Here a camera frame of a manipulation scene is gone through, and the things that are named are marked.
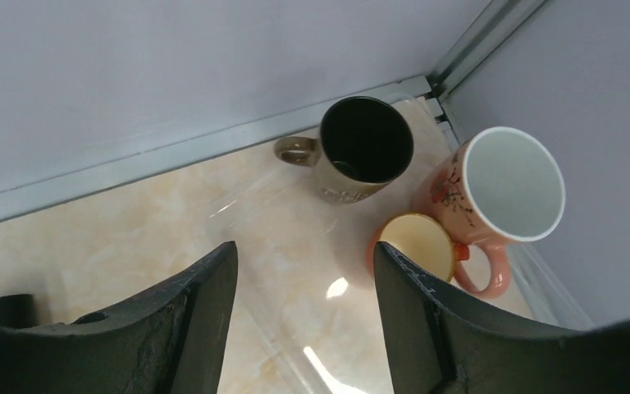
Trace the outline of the small yellow cup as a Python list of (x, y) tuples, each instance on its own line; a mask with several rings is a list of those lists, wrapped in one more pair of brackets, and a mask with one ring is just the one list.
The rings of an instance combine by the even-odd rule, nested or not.
[(375, 244), (386, 242), (423, 270), (446, 280), (454, 277), (456, 265), (469, 259), (469, 248), (454, 243), (434, 219), (420, 213), (395, 216), (377, 228), (366, 252), (366, 268), (374, 273)]

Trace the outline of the black cup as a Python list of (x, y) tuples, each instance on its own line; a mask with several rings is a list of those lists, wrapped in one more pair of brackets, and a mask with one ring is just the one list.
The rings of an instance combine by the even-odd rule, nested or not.
[(413, 158), (413, 134), (402, 114), (369, 96), (343, 98), (322, 117), (316, 138), (288, 136), (274, 145), (282, 162), (313, 170), (317, 194), (353, 204), (400, 177)]

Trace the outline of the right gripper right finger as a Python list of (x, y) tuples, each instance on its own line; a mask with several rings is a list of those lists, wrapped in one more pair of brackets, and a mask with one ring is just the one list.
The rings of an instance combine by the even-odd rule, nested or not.
[(374, 284), (397, 393), (630, 393), (630, 320), (590, 331), (510, 313), (374, 249)]

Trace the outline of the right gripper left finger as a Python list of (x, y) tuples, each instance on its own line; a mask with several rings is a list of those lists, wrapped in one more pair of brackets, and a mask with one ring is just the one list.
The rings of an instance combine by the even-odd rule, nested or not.
[(214, 393), (233, 310), (238, 250), (73, 323), (38, 321), (31, 294), (0, 296), (0, 393)]

